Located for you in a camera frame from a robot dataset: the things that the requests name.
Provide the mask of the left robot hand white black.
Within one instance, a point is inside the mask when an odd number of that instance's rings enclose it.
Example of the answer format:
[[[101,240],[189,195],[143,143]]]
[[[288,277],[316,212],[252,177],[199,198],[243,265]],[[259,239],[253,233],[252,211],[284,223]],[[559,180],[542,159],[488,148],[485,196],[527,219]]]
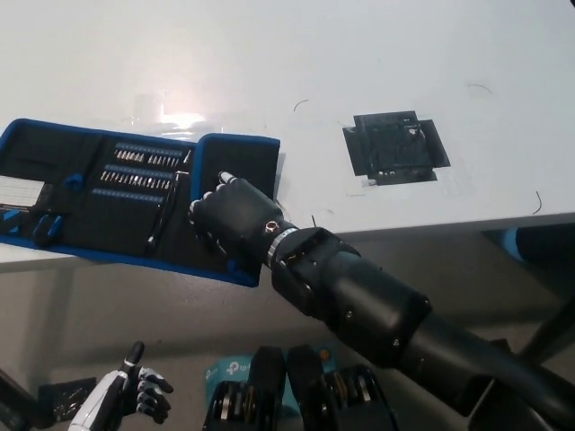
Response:
[[[162,424],[173,387],[154,369],[139,364],[143,342],[136,342],[120,367],[105,374],[71,420],[69,431],[117,430],[126,416],[139,413]]]

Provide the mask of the right robot hand black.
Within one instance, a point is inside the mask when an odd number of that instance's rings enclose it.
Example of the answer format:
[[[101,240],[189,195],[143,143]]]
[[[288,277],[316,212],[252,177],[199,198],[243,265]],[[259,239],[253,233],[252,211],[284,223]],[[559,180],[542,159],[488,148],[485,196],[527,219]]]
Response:
[[[271,198],[229,172],[220,172],[217,187],[190,203],[190,219],[230,258],[266,266],[272,244],[295,228]]]

